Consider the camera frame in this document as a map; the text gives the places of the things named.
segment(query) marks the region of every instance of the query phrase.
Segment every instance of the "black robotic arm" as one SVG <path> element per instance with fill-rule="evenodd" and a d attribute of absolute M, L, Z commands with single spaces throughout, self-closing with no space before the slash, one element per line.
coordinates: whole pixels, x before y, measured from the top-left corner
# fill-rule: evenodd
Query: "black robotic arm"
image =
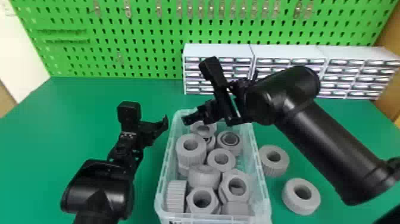
<path fill-rule="evenodd" d="M 182 117 L 184 124 L 198 120 L 228 126 L 246 122 L 276 125 L 335 187 L 343 202 L 354 206 L 385 192 L 400 178 L 400 158 L 377 158 L 368 148 L 330 117 L 315 102 L 318 76 L 296 66 L 256 81 L 227 82 L 217 58 L 207 58 L 199 68 L 214 87 L 214 100 Z M 228 90 L 235 96 L 235 106 Z"/>

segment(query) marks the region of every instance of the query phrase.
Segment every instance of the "gray plastic part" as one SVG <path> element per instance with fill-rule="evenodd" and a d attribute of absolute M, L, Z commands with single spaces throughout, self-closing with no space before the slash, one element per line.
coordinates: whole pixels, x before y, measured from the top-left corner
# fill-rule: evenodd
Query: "gray plastic part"
<path fill-rule="evenodd" d="M 225 177 L 218 187 L 218 195 L 223 204 L 229 201 L 247 203 L 251 196 L 248 178 L 236 174 Z"/>
<path fill-rule="evenodd" d="M 235 167 L 236 158 L 230 151 L 216 148 L 208 154 L 207 164 L 221 172 L 226 172 Z"/>
<path fill-rule="evenodd" d="M 165 195 L 167 211 L 183 213 L 185 211 L 185 196 L 188 188 L 187 181 L 170 181 Z"/>
<path fill-rule="evenodd" d="M 281 176 L 289 167 L 289 155 L 278 146 L 265 145 L 260 148 L 258 153 L 266 176 L 273 178 Z"/>
<path fill-rule="evenodd" d="M 233 155 L 238 156 L 242 152 L 243 141 L 240 135 L 225 130 L 217 135 L 217 147 L 229 150 Z"/>
<path fill-rule="evenodd" d="M 181 174 L 182 176 L 187 177 L 189 175 L 189 167 L 188 166 L 184 166 L 180 163 L 178 163 L 178 172 L 179 174 Z"/>
<path fill-rule="evenodd" d="M 192 133 L 179 137 L 175 150 L 179 163 L 184 166 L 203 164 L 207 156 L 205 140 Z"/>
<path fill-rule="evenodd" d="M 250 189 L 253 189 L 252 184 L 254 183 L 254 181 L 256 181 L 256 177 L 250 176 L 247 173 L 240 171 L 238 169 L 232 169 L 232 170 L 228 170 L 228 171 L 222 173 L 222 179 L 228 177 L 229 175 L 235 175 L 235 174 L 246 177 L 248 179 L 248 185 L 249 185 Z"/>
<path fill-rule="evenodd" d="M 229 201 L 228 203 L 222 205 L 221 214 L 250 216 L 252 215 L 252 209 L 251 206 L 247 203 Z"/>
<path fill-rule="evenodd" d="M 216 123 L 205 125 L 203 121 L 198 121 L 190 126 L 190 132 L 198 134 L 203 138 L 209 138 L 213 136 L 216 131 L 217 131 Z"/>
<path fill-rule="evenodd" d="M 209 165 L 191 166 L 187 181 L 190 187 L 206 187 L 216 190 L 221 182 L 221 172 Z"/>
<path fill-rule="evenodd" d="M 220 202 L 212 188 L 194 188 L 186 197 L 187 211 L 200 214 L 219 214 Z"/>
<path fill-rule="evenodd" d="M 292 212 L 308 216 L 320 206 L 321 195 L 312 183 L 305 179 L 294 178 L 286 182 L 282 200 Z"/>
<path fill-rule="evenodd" d="M 204 138 L 204 140 L 205 140 L 205 143 L 207 144 L 207 152 L 208 153 L 215 149 L 215 143 L 217 142 L 215 135 L 213 135 L 209 138 Z"/>

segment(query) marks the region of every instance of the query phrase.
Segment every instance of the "green table surface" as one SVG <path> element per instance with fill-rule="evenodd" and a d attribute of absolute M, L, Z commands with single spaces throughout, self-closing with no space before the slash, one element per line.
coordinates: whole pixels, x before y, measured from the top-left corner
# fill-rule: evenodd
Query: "green table surface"
<path fill-rule="evenodd" d="M 63 190 L 88 158 L 105 159 L 120 126 L 116 106 L 142 104 L 142 118 L 156 121 L 194 108 L 210 96 L 182 94 L 182 81 L 52 78 L 0 119 L 0 223 L 72 223 L 60 210 Z M 400 131 L 369 101 L 317 99 L 380 158 L 400 155 Z M 348 207 L 333 187 L 275 127 L 254 125 L 258 146 L 274 144 L 290 156 L 280 178 L 267 178 L 273 223 L 371 223 L 400 203 L 400 183 L 365 204 Z M 127 223 L 159 223 L 154 194 L 168 132 L 145 156 L 135 179 L 135 208 Z M 290 178 L 304 178 L 320 191 L 320 208 L 310 216 L 288 210 L 281 191 Z"/>

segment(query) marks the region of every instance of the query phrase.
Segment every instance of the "gray ring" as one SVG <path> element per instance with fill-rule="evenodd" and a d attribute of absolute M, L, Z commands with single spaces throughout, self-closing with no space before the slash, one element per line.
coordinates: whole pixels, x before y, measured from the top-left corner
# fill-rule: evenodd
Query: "gray ring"
<path fill-rule="evenodd" d="M 217 136 L 217 147 L 225 148 L 233 155 L 238 156 L 242 152 L 243 141 L 240 135 L 225 130 Z"/>
<path fill-rule="evenodd" d="M 205 125 L 203 121 L 198 121 L 190 126 L 190 132 L 198 134 L 203 138 L 209 138 L 213 136 L 216 131 L 217 131 L 216 123 Z"/>
<path fill-rule="evenodd" d="M 286 182 L 282 200 L 292 212 L 308 216 L 320 206 L 321 195 L 312 183 L 305 179 L 294 178 Z"/>
<path fill-rule="evenodd" d="M 207 156 L 205 140 L 192 133 L 179 137 L 175 150 L 179 163 L 184 166 L 203 164 Z"/>
<path fill-rule="evenodd" d="M 236 159 L 230 151 L 224 148 L 216 148 L 208 154 L 207 164 L 221 172 L 226 172 L 235 167 Z"/>

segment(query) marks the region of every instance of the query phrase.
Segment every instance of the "transparent storage box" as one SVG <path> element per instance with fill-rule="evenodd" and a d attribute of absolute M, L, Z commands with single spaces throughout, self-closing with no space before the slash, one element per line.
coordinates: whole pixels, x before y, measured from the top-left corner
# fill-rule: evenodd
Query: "transparent storage box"
<path fill-rule="evenodd" d="M 170 223 L 262 223 L 271 222 L 271 203 L 268 196 L 267 185 L 264 180 L 263 167 L 258 155 L 258 147 L 255 141 L 253 125 L 243 124 L 227 127 L 225 122 L 217 123 L 217 133 L 230 130 L 240 134 L 243 140 L 242 153 L 236 157 L 236 168 L 246 172 L 253 177 L 252 196 L 249 200 L 254 216 L 236 216 L 226 214 L 193 214 L 175 213 L 165 210 L 165 193 L 170 181 L 185 179 L 177 169 L 178 161 L 175 151 L 177 139 L 186 133 L 190 133 L 189 126 L 185 126 L 181 120 L 182 116 L 193 113 L 195 110 L 179 110 L 175 113 L 170 128 L 170 136 L 165 150 L 164 161 L 162 163 L 160 179 L 158 181 L 157 192 L 155 194 L 154 209 L 160 218 L 161 224 Z"/>

